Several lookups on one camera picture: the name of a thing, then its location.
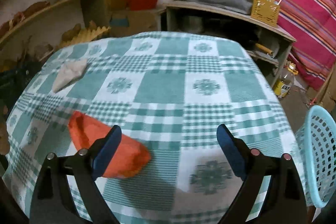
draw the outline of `orange cloth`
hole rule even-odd
[[[68,128],[77,151],[81,148],[89,148],[95,140],[104,138],[111,130],[111,127],[79,111],[72,114]],[[142,143],[122,134],[121,142],[103,177],[133,177],[150,160],[151,154]]]

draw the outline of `yellow label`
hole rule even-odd
[[[290,85],[286,85],[282,83],[280,80],[278,80],[274,85],[274,93],[279,98],[283,98],[289,91],[290,87],[291,87]]]

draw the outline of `tablecloth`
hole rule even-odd
[[[84,76],[53,93],[61,65],[81,58],[88,59]],[[16,102],[7,120],[11,150],[3,180],[27,215],[46,154],[76,153],[67,128],[74,110],[118,124],[152,155],[133,178],[96,181],[121,223],[217,223],[242,184],[217,143],[222,123],[265,155],[290,153],[305,184],[283,109],[238,43],[148,32],[57,51]],[[68,181],[80,216],[90,219],[74,178]],[[258,215],[268,182],[248,219]]]

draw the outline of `light blue plastic basket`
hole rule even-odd
[[[295,137],[305,166],[307,206],[323,208],[336,188],[336,123],[323,107],[313,106]]]

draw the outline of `metal pin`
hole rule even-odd
[[[260,155],[260,151],[258,149],[256,149],[256,148],[252,148],[251,149],[251,154],[253,156],[259,156]]]
[[[283,157],[285,158],[285,160],[290,160],[292,158],[291,155],[287,153],[285,153]]]
[[[55,154],[51,152],[51,153],[49,153],[49,154],[47,155],[47,159],[48,159],[48,160],[51,160],[51,159],[54,158],[54,156],[55,156]]]
[[[84,156],[86,155],[88,152],[88,150],[86,148],[82,148],[81,150],[78,151],[78,153],[81,155],[81,156]]]

